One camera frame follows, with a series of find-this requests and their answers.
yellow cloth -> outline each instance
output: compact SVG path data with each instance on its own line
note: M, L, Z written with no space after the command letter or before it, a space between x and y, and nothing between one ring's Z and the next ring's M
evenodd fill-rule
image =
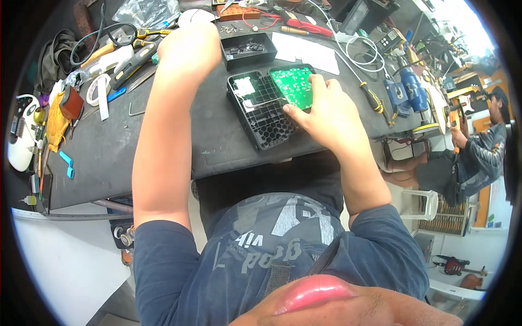
M64 97L64 93L61 92L56 95L47 118L47 142L49 149L55 153L58 151L62 138L65 139L64 133L70 123L70 120L65 118L60 110L60 101Z

jacket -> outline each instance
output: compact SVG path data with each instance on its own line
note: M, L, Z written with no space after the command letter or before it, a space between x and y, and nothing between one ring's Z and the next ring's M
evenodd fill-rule
M464 152L457 158L457 163L465 171L460 175L461 196L477 194L502 175L505 145L504 124L494 125L468 138Z

white guitar body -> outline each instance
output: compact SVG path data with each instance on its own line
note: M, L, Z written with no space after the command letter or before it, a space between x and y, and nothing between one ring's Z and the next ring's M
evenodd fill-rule
M8 134L7 159L18 171L24 172L31 164L32 152L27 147L34 146L33 115L40 107L38 99L30 94L16 97L16 111Z

black plastic box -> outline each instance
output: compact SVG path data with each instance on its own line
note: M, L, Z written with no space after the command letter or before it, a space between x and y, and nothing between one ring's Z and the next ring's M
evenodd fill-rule
M261 51L230 54L230 49L242 46L249 42L262 44L264 49ZM261 63L269 63L274 61L277 49L266 33L249 34L234 36L221 40L221 51L225 58L225 66L227 70L237 69L241 67L251 66Z
M315 73L312 66L301 64L277 67L270 71L303 67L307 67L312 73ZM280 99L266 103L247 112L243 106L243 100L234 93L238 89L234 81L245 77L250 77L251 82L256 84L253 86L257 91L252 94L254 98L252 104L254 105L277 98L284 98L284 96L272 80L272 77L270 75L263 76L259 71L250 71L229 77L227 81L227 96L232 102L248 139L258 150L267 150L287 141L291 134L300 130L300 126L283 111L282 107L287 104L286 100Z

navy t-shirt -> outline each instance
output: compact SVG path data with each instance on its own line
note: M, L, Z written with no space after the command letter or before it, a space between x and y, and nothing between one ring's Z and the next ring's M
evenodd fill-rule
M141 325L227 325L263 299L272 263L289 264L289 281L299 279L339 234L324 273L424 297L424 257L395 207L361 212L349 232L338 216L301 195L251 197L223 215L201 255L181 224L142 224L134 244Z

